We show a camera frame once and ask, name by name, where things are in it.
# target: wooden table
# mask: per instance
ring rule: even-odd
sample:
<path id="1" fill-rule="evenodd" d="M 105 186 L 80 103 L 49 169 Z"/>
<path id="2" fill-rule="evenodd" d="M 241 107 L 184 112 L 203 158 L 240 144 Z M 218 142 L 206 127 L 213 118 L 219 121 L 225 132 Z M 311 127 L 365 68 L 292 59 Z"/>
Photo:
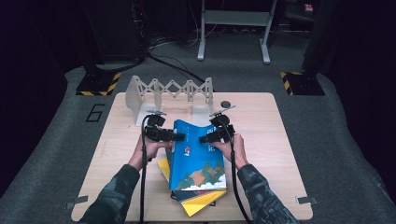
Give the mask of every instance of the wooden table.
<path id="1" fill-rule="evenodd" d="M 146 95 L 147 101 L 152 99 L 151 94 Z M 296 202 L 296 197 L 305 197 L 306 192 L 274 96 L 264 92 L 215 92 L 214 111 L 221 110 L 222 101 L 236 105 L 236 108 L 224 114 L 230 118 L 235 131 L 244 137 L 248 161 L 268 179 L 273 192 L 296 218 L 311 218 L 311 205 Z M 187 96 L 179 95 L 174 99 L 163 94 L 161 111 L 168 114 L 164 116 L 166 122 L 163 127 L 173 129 L 175 119 L 191 121 L 192 106 L 204 104 L 204 96 L 194 97 L 194 102 L 188 103 Z M 73 220 L 79 220 L 83 216 L 100 190 L 131 158 L 139 134 L 140 127 L 134 125 L 134 113 L 125 104 L 125 93 L 117 94 L 78 195 L 88 195 L 88 201 L 75 205 Z M 170 198 L 168 183 L 157 165 L 157 161 L 164 157 L 164 149 L 160 149 L 157 159 L 148 165 L 145 221 L 244 220 L 233 195 L 231 164 L 228 161 L 224 159 L 227 193 L 217 200 L 216 206 L 208 206 L 188 217 L 181 204 Z M 239 181 L 237 182 L 243 205 L 250 215 L 248 200 Z M 139 219 L 139 199 L 140 181 L 134 190 L 127 221 Z"/>

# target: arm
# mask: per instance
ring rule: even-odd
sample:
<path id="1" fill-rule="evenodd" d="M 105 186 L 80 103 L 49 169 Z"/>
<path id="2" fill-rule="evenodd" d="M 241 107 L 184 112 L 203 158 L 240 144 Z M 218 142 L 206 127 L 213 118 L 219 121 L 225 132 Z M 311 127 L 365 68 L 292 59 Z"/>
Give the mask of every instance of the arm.
<path id="1" fill-rule="evenodd" d="M 237 175 L 245 190 L 254 223 L 300 223 L 252 164 L 241 167 Z"/>
<path id="2" fill-rule="evenodd" d="M 153 142 L 145 139 L 148 158 L 155 158 L 158 149 L 169 148 L 169 142 Z M 113 176 L 108 184 L 99 193 L 95 202 L 87 209 L 84 216 L 78 223 L 124 223 L 131 204 L 134 187 L 139 181 L 139 171 L 142 169 L 142 137 L 134 149 L 134 154 L 129 159 L 128 164 Z"/>
<path id="3" fill-rule="evenodd" d="M 139 178 L 133 166 L 123 165 L 78 223 L 124 223 Z"/>
<path id="4" fill-rule="evenodd" d="M 212 145 L 231 161 L 230 143 L 215 142 Z M 247 196 L 254 223 L 299 223 L 270 190 L 267 179 L 248 163 L 241 134 L 236 133 L 233 136 L 233 147 L 237 175 Z"/>

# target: yellow black hazard tape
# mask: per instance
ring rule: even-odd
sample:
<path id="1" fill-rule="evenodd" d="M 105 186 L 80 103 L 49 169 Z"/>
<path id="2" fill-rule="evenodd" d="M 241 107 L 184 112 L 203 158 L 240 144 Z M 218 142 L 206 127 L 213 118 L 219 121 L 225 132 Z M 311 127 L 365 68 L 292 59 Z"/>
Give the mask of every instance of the yellow black hazard tape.
<path id="1" fill-rule="evenodd" d="M 113 93 L 114 89 L 116 89 L 117 82 L 119 81 L 121 76 L 121 73 L 117 73 L 114 77 L 113 80 L 111 81 L 110 86 L 108 87 L 107 91 L 76 91 L 76 95 L 86 95 L 86 96 L 95 96 L 95 95 L 111 95 Z"/>
<path id="2" fill-rule="evenodd" d="M 291 86 L 290 86 L 290 83 L 288 80 L 288 74 L 291 74 L 291 75 L 302 75 L 302 74 L 299 72 L 294 72 L 294 73 L 281 72 L 280 73 L 280 76 L 282 77 L 283 85 L 285 86 L 286 92 L 288 93 L 288 95 L 294 95 L 293 90 L 291 89 Z"/>

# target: small round object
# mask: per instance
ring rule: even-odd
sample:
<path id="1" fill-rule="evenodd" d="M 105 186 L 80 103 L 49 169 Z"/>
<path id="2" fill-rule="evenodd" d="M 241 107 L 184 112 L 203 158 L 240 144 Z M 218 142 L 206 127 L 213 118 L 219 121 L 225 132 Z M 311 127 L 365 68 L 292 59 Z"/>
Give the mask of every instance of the small round object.
<path id="1" fill-rule="evenodd" d="M 230 108 L 231 103 L 228 102 L 228 101 L 223 101 L 223 102 L 221 102 L 220 105 L 221 105 L 221 107 L 223 107 L 223 108 Z"/>

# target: book cover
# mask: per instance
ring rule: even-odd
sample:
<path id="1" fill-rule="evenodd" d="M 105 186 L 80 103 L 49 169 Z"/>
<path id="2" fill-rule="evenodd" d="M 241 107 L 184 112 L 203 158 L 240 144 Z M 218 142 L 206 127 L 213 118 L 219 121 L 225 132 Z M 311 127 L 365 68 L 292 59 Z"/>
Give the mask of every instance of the book cover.
<path id="1" fill-rule="evenodd" d="M 169 160 L 167 158 L 163 158 L 159 160 L 158 166 L 163 172 L 163 175 L 166 178 L 166 180 L 169 181 L 170 178 Z M 189 217 L 192 217 L 194 214 L 201 211 L 203 208 L 215 202 L 216 199 L 220 198 L 227 192 L 227 189 L 208 190 L 208 191 L 210 192 L 207 194 L 186 199 L 183 202 L 181 202 L 181 205 L 183 206 L 184 210 L 186 211 Z"/>
<path id="2" fill-rule="evenodd" d="M 160 166 L 163 175 L 165 176 L 166 180 L 169 183 L 169 176 L 170 176 L 170 164 L 171 164 L 171 156 L 172 153 L 169 150 L 166 150 L 166 158 L 158 161 L 158 166 Z M 203 196 L 207 193 L 213 192 L 213 189 L 207 190 L 173 190 L 176 200 L 178 202 L 183 202 L 189 199 L 193 199 L 199 196 Z"/>
<path id="3" fill-rule="evenodd" d="M 220 150 L 199 137 L 214 132 L 213 125 L 198 127 L 178 119 L 175 133 L 184 133 L 183 141 L 173 144 L 170 155 L 170 190 L 226 189 L 224 160 Z"/>

